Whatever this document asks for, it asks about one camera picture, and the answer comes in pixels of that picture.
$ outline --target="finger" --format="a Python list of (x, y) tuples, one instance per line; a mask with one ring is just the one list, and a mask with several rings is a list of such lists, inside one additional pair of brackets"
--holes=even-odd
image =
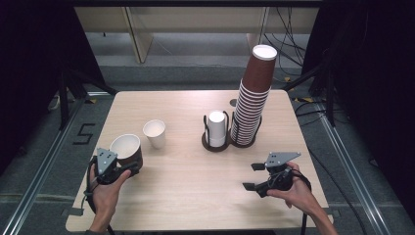
[(270, 189), (270, 190), (266, 191), (266, 195), (271, 196), (271, 197), (275, 197), (275, 198), (281, 198), (282, 192), (280, 190), (277, 190), (277, 189)]
[(131, 174), (131, 170), (126, 170), (125, 172), (123, 172), (119, 178), (116, 180), (115, 185), (117, 187), (121, 187), (121, 185), (125, 182), (125, 180), (127, 180), (127, 178), (130, 176)]
[(291, 168), (295, 169), (295, 170), (300, 171), (300, 167), (299, 167), (297, 164), (295, 164), (295, 163), (292, 163), (292, 162), (287, 162), (287, 165), (288, 165), (289, 167), (291, 167)]
[(286, 205), (289, 209), (293, 206), (293, 204), (289, 203), (288, 201), (286, 201)]
[(89, 182), (92, 182), (95, 178), (95, 164), (91, 165), (91, 169), (89, 170)]

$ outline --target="brown paper cup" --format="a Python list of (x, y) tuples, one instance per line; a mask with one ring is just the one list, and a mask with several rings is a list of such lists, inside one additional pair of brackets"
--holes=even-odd
[(265, 92), (272, 84), (277, 51), (268, 45), (256, 45), (245, 70), (242, 83), (252, 92)]

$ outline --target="wooden table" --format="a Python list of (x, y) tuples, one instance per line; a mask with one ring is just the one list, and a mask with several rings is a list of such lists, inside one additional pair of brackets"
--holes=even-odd
[[(293, 107), (285, 91), (271, 90), (262, 125), (249, 148), (230, 145), (213, 153), (202, 145), (204, 115), (224, 110), (230, 117), (238, 90), (119, 92), (114, 99), (97, 148), (110, 148), (119, 135), (140, 137), (144, 165), (122, 186), (111, 222), (120, 231), (186, 231), (275, 229), (300, 227), (302, 212), (283, 200), (260, 198), (243, 182), (260, 183), (268, 172), (253, 171), (270, 151), (301, 152), (293, 162), (312, 184), (323, 208), (328, 204), (308, 154)], [(154, 149), (143, 133), (144, 124), (158, 118), (166, 125), (166, 145)], [(85, 180), (73, 204), (80, 208)], [(67, 230), (89, 228), (93, 212), (85, 204), (83, 216), (70, 215)], [(311, 219), (308, 226), (315, 226)]]

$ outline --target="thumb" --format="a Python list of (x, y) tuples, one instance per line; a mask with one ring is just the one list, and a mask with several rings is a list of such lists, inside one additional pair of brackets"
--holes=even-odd
[(269, 189), (268, 191), (266, 191), (266, 195), (274, 197), (274, 198), (282, 198), (283, 192), (281, 192), (278, 189)]

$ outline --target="paper cup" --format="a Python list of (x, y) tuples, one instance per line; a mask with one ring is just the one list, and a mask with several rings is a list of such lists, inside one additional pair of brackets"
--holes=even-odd
[(116, 157), (120, 165), (137, 162), (139, 168), (143, 165), (143, 154), (141, 153), (141, 141), (137, 135), (123, 134), (113, 141), (110, 151), (118, 154)]
[(152, 146), (161, 149), (165, 145), (165, 124), (162, 120), (153, 119), (143, 127), (143, 132), (149, 139)]
[(268, 45), (256, 45), (247, 64), (242, 83), (255, 93), (269, 90), (272, 84), (277, 51)]
[(226, 118), (222, 111), (212, 111), (208, 115), (207, 127), (210, 139), (222, 139), (226, 135)]

